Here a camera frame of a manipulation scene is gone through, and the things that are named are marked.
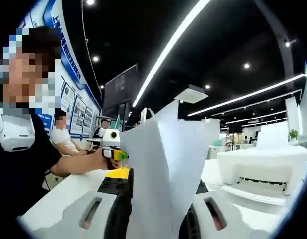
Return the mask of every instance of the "monitor screen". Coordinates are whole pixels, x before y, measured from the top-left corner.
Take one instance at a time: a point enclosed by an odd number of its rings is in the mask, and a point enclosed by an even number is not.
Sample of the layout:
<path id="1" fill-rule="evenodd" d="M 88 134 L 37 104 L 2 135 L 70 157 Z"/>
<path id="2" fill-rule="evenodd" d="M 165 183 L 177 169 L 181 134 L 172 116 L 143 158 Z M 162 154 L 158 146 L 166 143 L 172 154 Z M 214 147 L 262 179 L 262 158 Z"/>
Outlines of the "monitor screen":
<path id="1" fill-rule="evenodd" d="M 133 101 L 138 93 L 137 65 L 124 71 L 105 85 L 103 111 Z"/>

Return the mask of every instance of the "poster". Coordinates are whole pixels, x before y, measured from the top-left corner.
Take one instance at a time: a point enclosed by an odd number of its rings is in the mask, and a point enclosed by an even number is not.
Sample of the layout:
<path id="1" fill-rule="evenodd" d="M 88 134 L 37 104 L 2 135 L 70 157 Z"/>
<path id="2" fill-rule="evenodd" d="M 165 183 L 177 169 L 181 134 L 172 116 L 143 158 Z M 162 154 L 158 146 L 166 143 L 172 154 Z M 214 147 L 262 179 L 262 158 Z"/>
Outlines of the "poster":
<path id="1" fill-rule="evenodd" d="M 62 110 L 67 111 L 68 115 L 72 115 L 73 104 L 75 100 L 74 90 L 65 82 L 62 90 Z"/>
<path id="2" fill-rule="evenodd" d="M 84 126 L 83 126 L 83 136 L 89 136 L 91 125 L 93 120 L 93 110 L 89 107 L 86 108 Z"/>
<path id="3" fill-rule="evenodd" d="M 85 103 L 80 99 L 80 97 L 76 96 L 71 117 L 71 124 L 69 130 L 70 134 L 82 134 L 85 110 Z"/>

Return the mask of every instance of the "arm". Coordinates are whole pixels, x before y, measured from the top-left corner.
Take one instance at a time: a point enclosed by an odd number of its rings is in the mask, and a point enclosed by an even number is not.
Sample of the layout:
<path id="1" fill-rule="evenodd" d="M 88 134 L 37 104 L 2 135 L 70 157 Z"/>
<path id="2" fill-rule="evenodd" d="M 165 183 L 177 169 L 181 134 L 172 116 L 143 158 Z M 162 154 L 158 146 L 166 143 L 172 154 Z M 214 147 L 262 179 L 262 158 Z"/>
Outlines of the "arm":
<path id="1" fill-rule="evenodd" d="M 79 156 L 79 155 L 81 155 L 79 152 L 71 151 L 63 143 L 58 143 L 58 144 L 55 145 L 55 147 L 63 155 L 69 155 L 69 156 Z"/>
<path id="2" fill-rule="evenodd" d="M 70 141 L 74 144 L 74 146 L 76 147 L 76 150 L 78 150 L 78 151 L 84 150 L 84 149 L 80 148 L 72 139 L 70 139 Z"/>
<path id="3" fill-rule="evenodd" d="M 107 170 L 105 157 L 101 154 L 101 148 L 95 153 L 84 156 L 62 156 L 59 161 L 50 168 L 50 171 L 58 176 L 68 174 L 83 174 L 96 169 Z"/>

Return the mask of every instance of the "black ceiling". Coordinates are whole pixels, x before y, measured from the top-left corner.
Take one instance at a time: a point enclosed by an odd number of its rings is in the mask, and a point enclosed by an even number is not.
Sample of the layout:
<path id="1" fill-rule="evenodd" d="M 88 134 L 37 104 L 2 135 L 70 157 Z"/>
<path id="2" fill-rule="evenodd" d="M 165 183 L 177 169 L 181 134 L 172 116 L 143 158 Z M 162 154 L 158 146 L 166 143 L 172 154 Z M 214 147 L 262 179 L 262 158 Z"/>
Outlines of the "black ceiling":
<path id="1" fill-rule="evenodd" d="M 140 83 L 143 84 L 156 59 L 174 31 L 195 6 L 197 0 L 95 0 L 95 5 L 83 4 L 85 34 L 91 56 L 100 57 L 93 63 L 98 84 L 105 84 L 119 73 L 138 64 Z M 279 5 L 268 5 L 278 19 L 287 23 L 287 10 Z M 84 43 L 81 6 L 63 0 L 66 28 L 82 72 L 99 93 Z M 284 25 L 289 39 L 297 32 Z M 144 107 L 158 111 L 171 102 L 188 84 L 211 88 L 205 90 L 208 98 L 196 104 L 181 104 L 179 117 L 200 120 L 212 114 L 278 96 L 304 86 L 304 80 L 289 83 L 266 93 L 187 117 L 187 114 L 248 94 L 286 79 L 289 65 L 282 60 L 277 38 L 253 0 L 212 0 L 192 22 L 171 50 L 153 77 L 139 104 L 133 109 L 129 124 L 139 121 Z M 298 38 L 289 51 L 292 55 L 293 75 L 304 70 L 303 42 Z M 243 65 L 249 62 L 248 70 Z M 300 94 L 294 94 L 299 101 Z M 247 119 L 284 110 L 285 97 L 267 104 L 248 107 L 215 116 L 222 122 Z"/>

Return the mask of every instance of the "paper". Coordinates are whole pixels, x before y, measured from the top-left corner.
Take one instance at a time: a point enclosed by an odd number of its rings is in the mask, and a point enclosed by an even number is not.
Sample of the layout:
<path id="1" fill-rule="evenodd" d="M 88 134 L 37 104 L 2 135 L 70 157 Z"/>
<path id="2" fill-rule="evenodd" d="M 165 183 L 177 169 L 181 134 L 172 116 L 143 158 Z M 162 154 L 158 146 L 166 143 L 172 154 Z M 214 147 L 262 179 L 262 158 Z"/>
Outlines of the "paper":
<path id="1" fill-rule="evenodd" d="M 177 239 L 201 179 L 208 150 L 202 125 L 167 120 L 173 113 L 120 135 L 121 149 L 134 168 L 129 227 L 141 230 L 139 239 Z"/>
<path id="2" fill-rule="evenodd" d="M 197 191 L 208 146 L 199 121 L 158 123 L 169 168 L 172 204 L 172 237 L 178 233 Z"/>
<path id="3" fill-rule="evenodd" d="M 256 148 L 275 149 L 288 146 L 287 121 L 261 126 Z"/>
<path id="4" fill-rule="evenodd" d="M 134 169 L 132 214 L 127 239 L 171 238 L 172 216 L 168 164 L 155 120 L 120 135 L 121 149 L 130 155 Z"/>
<path id="5" fill-rule="evenodd" d="M 165 107 L 163 107 L 158 113 L 156 113 L 155 120 L 162 121 L 162 120 L 174 120 L 178 121 L 178 111 L 179 111 L 179 101 L 174 100 Z"/>

